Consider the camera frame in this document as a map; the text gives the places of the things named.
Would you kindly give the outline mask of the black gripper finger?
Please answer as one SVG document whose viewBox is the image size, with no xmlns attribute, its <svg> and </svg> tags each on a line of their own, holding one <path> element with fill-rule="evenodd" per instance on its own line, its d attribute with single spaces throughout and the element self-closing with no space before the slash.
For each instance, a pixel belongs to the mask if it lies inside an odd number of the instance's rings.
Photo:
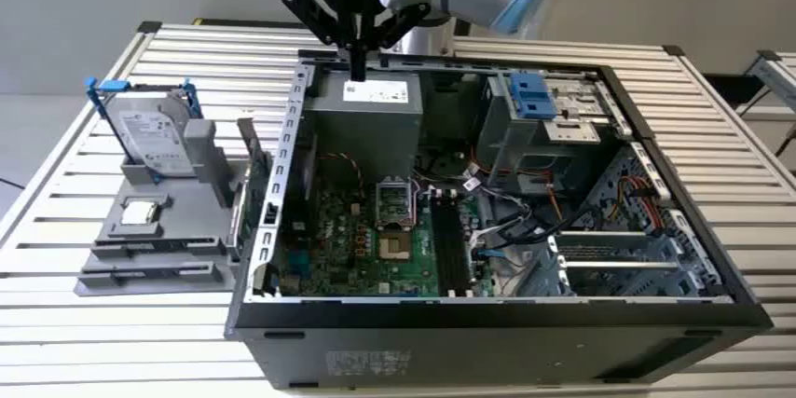
<svg viewBox="0 0 796 398">
<path fill-rule="evenodd" d="M 428 3 L 409 5 L 376 24 L 378 8 L 368 3 L 361 13 L 361 29 L 358 37 L 358 81 L 365 80 L 365 64 L 370 51 L 392 47 L 410 29 L 418 25 L 430 12 Z"/>
<path fill-rule="evenodd" d="M 360 41 L 356 13 L 346 0 L 282 0 L 309 31 L 346 55 L 349 79 L 360 80 Z"/>
</svg>

